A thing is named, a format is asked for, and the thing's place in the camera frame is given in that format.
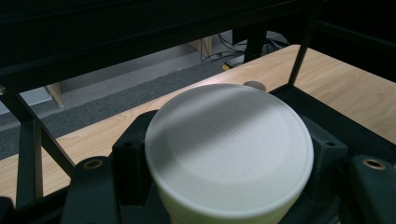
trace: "white plastic lid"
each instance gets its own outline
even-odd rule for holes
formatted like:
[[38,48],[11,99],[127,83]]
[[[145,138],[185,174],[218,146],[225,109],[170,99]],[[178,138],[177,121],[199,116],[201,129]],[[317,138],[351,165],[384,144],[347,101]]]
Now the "white plastic lid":
[[300,117],[275,96],[215,84],[185,91],[159,110],[146,157],[171,214],[187,209],[208,223],[248,223],[244,217],[289,209],[310,176],[313,147]]

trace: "wooden tabletop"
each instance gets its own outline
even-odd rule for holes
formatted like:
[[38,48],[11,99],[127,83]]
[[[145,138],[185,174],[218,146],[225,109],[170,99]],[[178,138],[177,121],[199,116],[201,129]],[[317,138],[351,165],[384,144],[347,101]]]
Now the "wooden tabletop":
[[[134,121],[183,91],[214,83],[243,84],[254,80],[271,91],[288,81],[299,46],[290,46],[250,63],[210,77],[116,116],[58,138],[75,163],[92,156],[108,156],[111,147]],[[309,49],[296,87],[396,144],[396,83]],[[0,161],[0,195],[15,202],[18,155]],[[69,177],[43,150],[44,194],[69,184]]]

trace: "white cup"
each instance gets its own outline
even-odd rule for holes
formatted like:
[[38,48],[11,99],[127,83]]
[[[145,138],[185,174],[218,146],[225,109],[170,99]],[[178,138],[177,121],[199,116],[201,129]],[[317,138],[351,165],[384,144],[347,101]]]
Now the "white cup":
[[176,224],[277,223],[301,194],[313,147],[275,96],[216,84],[166,103],[148,127],[146,158]]

